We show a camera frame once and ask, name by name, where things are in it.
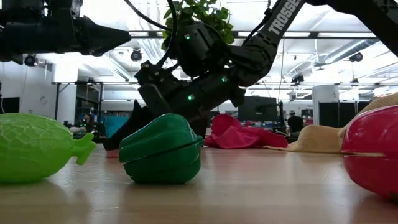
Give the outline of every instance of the robotic arm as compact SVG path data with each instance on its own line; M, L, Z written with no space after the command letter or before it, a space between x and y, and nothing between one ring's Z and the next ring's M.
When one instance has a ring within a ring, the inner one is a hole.
M131 40L129 32L80 17L82 5L83 0L2 0L0 61L22 65L22 54L37 53L101 56Z
M136 78L146 106L135 102L129 121L104 143L105 149L117 149L123 138L162 114L180 114L192 124L226 100L239 106L245 94L241 87L251 86L268 74L280 40L305 3L328 4L336 11L357 16L398 55L393 34L398 30L394 0L278 0L265 11L263 21L242 46L226 45L205 24L179 27L170 41L171 55L194 79L178 80L172 75L173 68L144 62ZM126 31L99 26L80 17L82 4L83 0L3 0L0 61L22 64L22 54L49 52L100 56L130 41Z
M391 34L398 29L394 0L278 0L264 13L259 30L254 30L242 46L214 39L212 30L204 24L181 27L172 55L195 79L178 80L170 70L143 63L136 78L146 106L141 108L135 103L130 120L105 142L105 149L117 149L123 138L162 114L177 113L194 123L226 100L239 106L245 94L240 86L251 86L268 74L280 40L306 2L314 6L329 4L336 11L357 16L398 55L398 44Z

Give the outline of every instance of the spotlight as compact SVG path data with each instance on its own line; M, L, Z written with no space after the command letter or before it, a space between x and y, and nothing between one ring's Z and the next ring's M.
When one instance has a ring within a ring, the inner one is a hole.
M302 82L304 82L304 76L303 75L300 74L300 75L297 75L296 77L292 77L291 83L300 84Z
M361 54L361 52L358 52L354 55L352 55L350 58L348 58L348 60L350 62L360 62L363 59L363 55Z
M24 63L29 67L36 67L39 64L39 60L35 55L30 54L26 56Z
M141 49L133 49L130 58L133 62L140 61L142 59Z

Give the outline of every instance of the computer monitor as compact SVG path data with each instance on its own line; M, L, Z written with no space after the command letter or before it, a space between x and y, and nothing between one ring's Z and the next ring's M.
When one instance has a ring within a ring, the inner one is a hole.
M1 100L5 113L19 113L19 97L1 98Z
M271 97L245 96L238 107L240 121L277 121L277 100Z

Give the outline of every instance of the pink plastic object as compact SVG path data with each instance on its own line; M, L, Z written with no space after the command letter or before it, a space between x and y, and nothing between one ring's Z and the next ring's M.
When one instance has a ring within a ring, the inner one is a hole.
M398 197L398 106L365 112L348 126L344 165L351 179L383 197Z

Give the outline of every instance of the green toy fruit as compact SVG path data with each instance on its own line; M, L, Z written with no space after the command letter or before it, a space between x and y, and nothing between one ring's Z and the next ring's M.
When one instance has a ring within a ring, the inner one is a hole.
M183 184L200 170L203 143L183 116L165 114L123 139L119 160L136 183Z
M92 134L74 140L52 119L34 114L0 115L0 183L36 182L57 173L73 156L83 165L96 147Z

